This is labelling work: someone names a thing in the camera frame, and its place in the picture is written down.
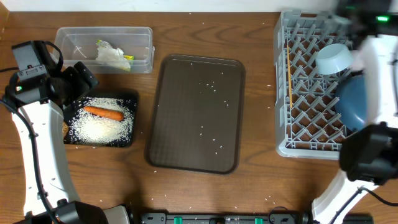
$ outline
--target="blue bowl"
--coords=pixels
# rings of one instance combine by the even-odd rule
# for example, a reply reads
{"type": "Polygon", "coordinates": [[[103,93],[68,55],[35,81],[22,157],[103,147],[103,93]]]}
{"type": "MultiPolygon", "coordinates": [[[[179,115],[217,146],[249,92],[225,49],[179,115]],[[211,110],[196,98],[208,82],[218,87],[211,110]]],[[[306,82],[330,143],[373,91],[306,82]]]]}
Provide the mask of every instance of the blue bowl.
{"type": "Polygon", "coordinates": [[[367,109],[364,75],[351,77],[340,83],[335,96],[340,98],[335,109],[341,114],[341,122],[351,131],[363,129],[367,109]]]}

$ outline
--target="wooden chopstick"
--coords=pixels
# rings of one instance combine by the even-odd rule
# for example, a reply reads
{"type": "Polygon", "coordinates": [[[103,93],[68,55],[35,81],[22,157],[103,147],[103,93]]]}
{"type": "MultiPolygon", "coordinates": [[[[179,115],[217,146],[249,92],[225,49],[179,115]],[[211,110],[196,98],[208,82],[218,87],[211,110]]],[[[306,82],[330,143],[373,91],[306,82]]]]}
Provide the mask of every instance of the wooden chopstick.
{"type": "Polygon", "coordinates": [[[293,109],[293,99],[292,99],[292,75],[290,74],[290,55],[289,55],[289,40],[286,42],[287,49],[287,76],[289,78],[289,102],[290,102],[290,110],[293,109]]]}

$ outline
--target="plastic container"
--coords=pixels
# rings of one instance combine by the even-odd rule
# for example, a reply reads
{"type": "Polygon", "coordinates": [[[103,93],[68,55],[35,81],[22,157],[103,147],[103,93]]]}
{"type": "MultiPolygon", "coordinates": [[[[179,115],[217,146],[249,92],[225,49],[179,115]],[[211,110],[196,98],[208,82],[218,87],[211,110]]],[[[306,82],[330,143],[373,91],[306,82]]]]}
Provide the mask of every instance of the plastic container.
{"type": "Polygon", "coordinates": [[[346,27],[330,24],[329,15],[325,11],[308,15],[301,10],[289,10],[282,12],[275,25],[275,138],[276,150],[281,156],[338,159],[341,142],[350,134],[340,120],[341,114],[335,111],[339,101],[335,91],[339,82],[350,77],[351,70],[321,75],[315,66],[322,48],[330,44],[351,47],[345,36],[346,27]],[[292,99],[287,81],[287,46],[292,99]]]}
{"type": "MultiPolygon", "coordinates": [[[[155,47],[149,27],[62,27],[55,45],[61,50],[66,67],[83,62],[93,73],[150,73],[153,69],[155,47]],[[97,62],[97,40],[107,41],[125,55],[134,56],[130,71],[97,62]]],[[[59,58],[56,50],[53,55],[59,58]]]]}

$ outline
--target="clear plastic container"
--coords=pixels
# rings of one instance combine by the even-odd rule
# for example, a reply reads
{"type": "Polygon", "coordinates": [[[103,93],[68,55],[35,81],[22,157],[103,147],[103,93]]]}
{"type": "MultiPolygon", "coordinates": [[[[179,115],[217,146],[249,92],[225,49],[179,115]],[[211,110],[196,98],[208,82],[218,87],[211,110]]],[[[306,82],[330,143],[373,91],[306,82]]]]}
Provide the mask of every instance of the clear plastic container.
{"type": "MultiPolygon", "coordinates": [[[[153,69],[155,47],[149,27],[62,27],[55,45],[61,50],[66,67],[83,62],[93,73],[150,73],[153,69]],[[119,47],[124,55],[134,56],[130,71],[96,61],[98,40],[107,41],[115,49],[119,47]]],[[[53,55],[59,58],[55,49],[53,55]]]]}

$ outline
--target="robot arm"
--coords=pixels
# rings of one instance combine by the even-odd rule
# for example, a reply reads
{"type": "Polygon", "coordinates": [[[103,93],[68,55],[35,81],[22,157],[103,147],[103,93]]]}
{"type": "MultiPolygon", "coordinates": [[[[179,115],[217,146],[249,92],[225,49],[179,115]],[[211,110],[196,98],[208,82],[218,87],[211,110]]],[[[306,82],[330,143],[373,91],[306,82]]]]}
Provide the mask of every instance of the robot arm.
{"type": "MultiPolygon", "coordinates": [[[[338,13],[347,11],[351,7],[349,2],[340,1],[338,13]]],[[[361,11],[359,15],[356,14],[358,12],[344,12],[342,15],[353,21],[353,37],[357,37],[357,45],[360,45],[358,57],[362,61],[360,64],[365,65],[362,69],[366,89],[367,127],[343,142],[339,159],[341,169],[327,190],[312,203],[313,219],[324,224],[342,223],[345,215],[367,194],[361,187],[373,191],[389,179],[398,177],[398,78],[395,66],[398,30],[394,24],[397,19],[387,16],[393,23],[390,29],[385,28],[388,24],[378,27],[377,10],[387,12],[391,2],[365,2],[376,3],[380,8],[364,7],[367,3],[362,2],[363,5],[359,6],[362,10],[372,11],[361,11]],[[364,18],[373,21],[364,22],[364,18]]]]}
{"type": "MultiPolygon", "coordinates": [[[[51,208],[57,208],[58,201],[80,201],[69,174],[67,155],[62,137],[63,113],[53,101],[41,104],[31,103],[19,108],[36,133],[40,176],[51,208]]],[[[24,214],[26,217],[46,212],[37,189],[32,145],[25,124],[16,114],[12,115],[22,145],[25,166],[26,198],[24,214]]]]}

